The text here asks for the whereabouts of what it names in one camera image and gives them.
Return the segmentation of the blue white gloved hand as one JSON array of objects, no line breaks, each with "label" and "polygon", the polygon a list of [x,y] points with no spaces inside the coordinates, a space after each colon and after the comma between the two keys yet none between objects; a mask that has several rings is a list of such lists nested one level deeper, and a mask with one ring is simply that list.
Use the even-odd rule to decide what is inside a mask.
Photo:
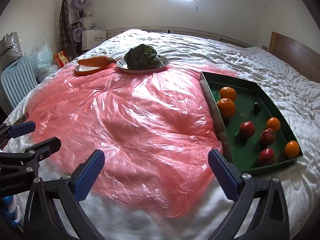
[{"label": "blue white gloved hand", "polygon": [[1,198],[1,216],[12,228],[16,228],[20,224],[22,213],[17,204],[16,195]]}]

